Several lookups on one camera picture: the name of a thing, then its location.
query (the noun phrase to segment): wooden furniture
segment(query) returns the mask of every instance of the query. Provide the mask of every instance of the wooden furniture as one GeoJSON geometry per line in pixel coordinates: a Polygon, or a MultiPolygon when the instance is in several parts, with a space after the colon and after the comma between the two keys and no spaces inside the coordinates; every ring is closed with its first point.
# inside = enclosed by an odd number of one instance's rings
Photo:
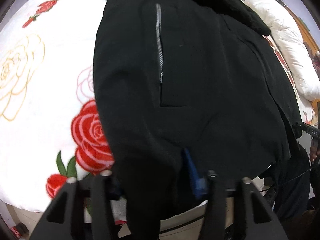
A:
{"type": "Polygon", "coordinates": [[[295,22],[298,25],[298,28],[301,32],[303,41],[305,41],[306,43],[308,43],[308,45],[310,46],[311,50],[312,50],[312,55],[314,55],[317,50],[320,51],[318,45],[316,44],[315,40],[313,39],[313,37],[311,36],[310,32],[308,31],[308,29],[306,28],[305,24],[300,20],[300,18],[298,18],[293,12],[292,10],[290,10],[289,7],[284,6],[284,8],[290,13],[290,15],[293,17],[293,19],[295,20],[295,22]]]}

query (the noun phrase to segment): jacket pocket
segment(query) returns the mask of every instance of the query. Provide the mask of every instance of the jacket pocket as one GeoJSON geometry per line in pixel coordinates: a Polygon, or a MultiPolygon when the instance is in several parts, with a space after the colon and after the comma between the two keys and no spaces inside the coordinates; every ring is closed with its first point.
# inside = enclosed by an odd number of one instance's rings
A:
{"type": "Polygon", "coordinates": [[[189,73],[179,10],[172,4],[155,5],[156,47],[160,106],[186,106],[189,73]]]}

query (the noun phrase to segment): dark fabric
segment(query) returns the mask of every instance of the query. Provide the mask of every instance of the dark fabric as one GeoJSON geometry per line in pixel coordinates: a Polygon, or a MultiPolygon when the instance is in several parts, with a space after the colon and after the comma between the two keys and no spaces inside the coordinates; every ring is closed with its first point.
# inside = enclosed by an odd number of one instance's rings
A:
{"type": "Polygon", "coordinates": [[[156,239],[159,219],[181,212],[184,148],[200,177],[212,169],[234,180],[299,150],[294,91],[258,34],[264,29],[241,1],[108,0],[96,36],[94,89],[137,239],[156,239]]]}
{"type": "Polygon", "coordinates": [[[319,209],[307,210],[302,214],[302,216],[282,221],[281,225],[289,240],[318,240],[318,216],[319,209]]]}
{"type": "MultiPolygon", "coordinates": [[[[310,168],[306,150],[299,144],[300,152],[288,161],[272,165],[260,178],[270,176],[275,185],[281,185],[310,168]]],[[[276,189],[274,212],[280,221],[300,216],[307,210],[310,193],[310,172],[276,189]]]]}

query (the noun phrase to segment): wall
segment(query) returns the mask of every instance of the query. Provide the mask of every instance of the wall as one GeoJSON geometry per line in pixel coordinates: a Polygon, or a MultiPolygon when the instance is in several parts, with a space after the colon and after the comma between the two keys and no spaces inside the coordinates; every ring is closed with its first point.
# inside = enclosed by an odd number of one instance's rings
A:
{"type": "Polygon", "coordinates": [[[310,34],[320,47],[320,30],[303,2],[301,0],[283,0],[283,2],[294,12],[296,16],[303,20],[310,29],[310,34]]]}

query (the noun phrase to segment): blue object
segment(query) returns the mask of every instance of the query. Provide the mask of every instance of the blue object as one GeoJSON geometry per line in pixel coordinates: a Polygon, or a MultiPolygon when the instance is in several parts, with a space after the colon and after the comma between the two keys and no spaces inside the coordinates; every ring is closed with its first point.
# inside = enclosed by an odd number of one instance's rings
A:
{"type": "Polygon", "coordinates": [[[195,164],[192,161],[190,152],[187,148],[184,149],[184,156],[188,164],[192,193],[196,197],[196,199],[200,199],[203,195],[207,194],[206,180],[205,178],[199,178],[198,171],[196,169],[195,164]]]}

